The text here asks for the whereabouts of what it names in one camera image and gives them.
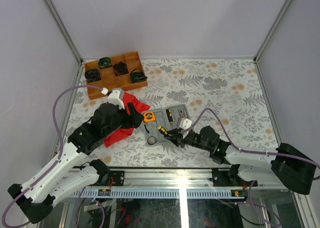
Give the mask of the orange tape measure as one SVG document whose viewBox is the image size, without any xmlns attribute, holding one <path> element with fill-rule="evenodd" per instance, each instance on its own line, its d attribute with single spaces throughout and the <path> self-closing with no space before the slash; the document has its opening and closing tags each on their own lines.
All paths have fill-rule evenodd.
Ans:
<svg viewBox="0 0 320 228">
<path fill-rule="evenodd" d="M 152 111 L 145 112 L 143 114 L 143 121 L 145 123 L 156 121 L 156 116 L 155 116 L 154 112 L 152 112 Z"/>
</svg>

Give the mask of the grey plastic tool case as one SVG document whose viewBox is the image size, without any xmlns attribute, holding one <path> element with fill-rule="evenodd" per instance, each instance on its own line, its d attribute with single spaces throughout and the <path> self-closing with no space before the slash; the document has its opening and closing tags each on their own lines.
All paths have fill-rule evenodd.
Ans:
<svg viewBox="0 0 320 228">
<path fill-rule="evenodd" d="M 173 125 L 171 125 L 168 121 L 168 117 L 166 114 L 166 110 L 170 109 L 172 111 L 172 117 L 173 117 Z M 163 126 L 167 131 L 168 130 L 172 130 L 173 128 L 177 127 L 177 121 L 179 119 L 179 110 L 183 110 L 186 117 L 189 116 L 189 112 L 187 109 L 187 106 L 185 104 L 178 104 L 178 105 L 172 105 L 172 106 L 168 106 L 165 108 L 158 108 L 158 109 L 152 109 L 149 111 L 154 112 L 155 117 L 156 117 L 156 121 L 154 122 L 148 122 L 145 123 L 143 121 L 142 124 L 142 131 L 144 132 L 144 136 L 145 136 L 145 141 L 146 141 L 146 145 L 149 147 L 152 146 L 156 146 L 156 145 L 161 145 L 164 143 L 168 143 L 169 141 L 164 137 L 164 135 L 162 135 L 159 131 L 158 131 L 158 126 Z M 147 143 L 147 139 L 150 136 L 155 136 L 157 139 L 157 142 L 153 145 L 149 145 Z"/>
</svg>

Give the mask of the black yellow screwdriver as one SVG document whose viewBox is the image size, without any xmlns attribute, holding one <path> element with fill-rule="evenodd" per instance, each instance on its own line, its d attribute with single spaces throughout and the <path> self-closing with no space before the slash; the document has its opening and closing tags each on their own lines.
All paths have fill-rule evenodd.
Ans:
<svg viewBox="0 0 320 228">
<path fill-rule="evenodd" d="M 167 114 L 167 118 L 168 121 L 171 125 L 173 125 L 173 115 L 172 115 L 172 111 L 170 109 L 166 110 L 166 114 Z"/>
<path fill-rule="evenodd" d="M 157 129 L 162 135 L 164 135 L 164 136 L 168 135 L 168 131 L 163 126 L 158 126 Z"/>
</svg>

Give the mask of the black electrical tape roll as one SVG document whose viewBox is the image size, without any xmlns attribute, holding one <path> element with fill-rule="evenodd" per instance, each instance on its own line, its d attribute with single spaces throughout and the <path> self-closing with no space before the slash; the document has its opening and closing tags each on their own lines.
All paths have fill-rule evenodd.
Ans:
<svg viewBox="0 0 320 228">
<path fill-rule="evenodd" d="M 147 139 L 147 143 L 148 143 L 149 145 L 153 145 L 153 144 L 155 144 L 156 142 L 157 142 L 157 139 L 156 139 L 155 136 L 150 136 L 150 137 L 148 137 L 148 139 Z"/>
</svg>

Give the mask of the orange handled pliers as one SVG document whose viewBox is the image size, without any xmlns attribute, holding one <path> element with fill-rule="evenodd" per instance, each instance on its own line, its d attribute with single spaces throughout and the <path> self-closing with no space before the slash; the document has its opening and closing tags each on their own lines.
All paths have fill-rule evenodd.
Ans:
<svg viewBox="0 0 320 228">
<path fill-rule="evenodd" d="M 186 117 L 186 115 L 185 115 L 185 113 L 184 113 L 184 111 L 183 110 L 179 110 L 178 111 L 178 113 L 179 113 L 179 118 L 185 118 Z"/>
</svg>

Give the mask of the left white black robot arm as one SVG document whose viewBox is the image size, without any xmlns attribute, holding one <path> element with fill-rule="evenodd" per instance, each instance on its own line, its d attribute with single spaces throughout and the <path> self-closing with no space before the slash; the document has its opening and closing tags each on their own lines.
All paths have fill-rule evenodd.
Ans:
<svg viewBox="0 0 320 228">
<path fill-rule="evenodd" d="M 105 185 L 110 169 L 100 159 L 93 160 L 81 171 L 62 180 L 78 162 L 100 147 L 105 138 L 118 129 L 138 128 L 144 117 L 133 103 L 127 107 L 102 104 L 92 117 L 68 137 L 63 150 L 55 155 L 35 176 L 23 184 L 12 184 L 8 193 L 29 223 L 44 220 L 63 199 L 89 185 Z"/>
</svg>

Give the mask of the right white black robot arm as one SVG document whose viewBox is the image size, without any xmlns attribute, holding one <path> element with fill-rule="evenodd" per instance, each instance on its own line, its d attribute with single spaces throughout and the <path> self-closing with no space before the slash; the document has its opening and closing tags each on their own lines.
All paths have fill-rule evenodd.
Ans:
<svg viewBox="0 0 320 228">
<path fill-rule="evenodd" d="M 167 131 L 159 126 L 158 131 L 177 147 L 188 145 L 209 152 L 217 164 L 231 165 L 228 180 L 233 185 L 244 181 L 282 184 L 289 190 L 308 195 L 314 180 L 316 165 L 313 160 L 287 143 L 277 148 L 256 151 L 253 148 L 237 149 L 224 141 L 211 126 L 203 127 L 199 133 L 183 129 Z"/>
</svg>

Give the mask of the red cloth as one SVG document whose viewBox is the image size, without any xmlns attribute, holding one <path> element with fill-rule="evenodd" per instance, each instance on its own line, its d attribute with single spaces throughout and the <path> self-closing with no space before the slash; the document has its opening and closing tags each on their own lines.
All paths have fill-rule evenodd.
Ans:
<svg viewBox="0 0 320 228">
<path fill-rule="evenodd" d="M 140 102 L 134 95 L 125 92 L 123 96 L 123 103 L 125 105 L 127 114 L 130 114 L 130 110 L 128 108 L 128 103 L 130 102 L 134 105 L 136 111 L 139 113 L 150 109 L 150 106 L 148 104 Z M 105 138 L 105 147 L 110 147 L 111 145 L 131 136 L 133 134 L 133 131 L 134 128 L 128 123 L 128 120 L 126 120 L 124 126 L 121 126 L 115 132 Z"/>
</svg>

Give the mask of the floral table mat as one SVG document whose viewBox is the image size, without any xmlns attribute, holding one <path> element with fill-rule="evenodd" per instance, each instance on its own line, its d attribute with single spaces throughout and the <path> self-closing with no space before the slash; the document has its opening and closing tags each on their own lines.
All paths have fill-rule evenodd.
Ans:
<svg viewBox="0 0 320 228">
<path fill-rule="evenodd" d="M 254 62 L 249 59 L 146 59 L 147 86 L 131 91 L 151 108 L 185 104 L 195 130 L 210 125 L 223 140 L 259 150 L 278 143 Z M 170 143 L 149 147 L 142 128 L 87 160 L 109 166 L 211 168 L 208 152 Z"/>
</svg>

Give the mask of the wooden compartment tray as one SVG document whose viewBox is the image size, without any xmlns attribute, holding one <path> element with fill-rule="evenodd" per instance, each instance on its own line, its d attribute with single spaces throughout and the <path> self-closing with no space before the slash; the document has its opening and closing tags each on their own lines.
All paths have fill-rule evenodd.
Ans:
<svg viewBox="0 0 320 228">
<path fill-rule="evenodd" d="M 148 85 L 137 51 L 86 62 L 84 70 L 87 85 L 108 91 L 114 88 L 129 91 Z"/>
</svg>

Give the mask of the aluminium mounting rail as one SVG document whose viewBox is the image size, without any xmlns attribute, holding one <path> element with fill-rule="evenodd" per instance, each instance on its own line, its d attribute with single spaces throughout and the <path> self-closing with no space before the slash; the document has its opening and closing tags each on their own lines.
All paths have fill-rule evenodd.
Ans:
<svg viewBox="0 0 320 228">
<path fill-rule="evenodd" d="M 123 171 L 125 188 L 242 188 L 256 181 L 260 189 L 287 189 L 271 170 L 240 166 L 239 172 L 230 168 L 125 168 L 110 167 L 112 172 Z"/>
</svg>

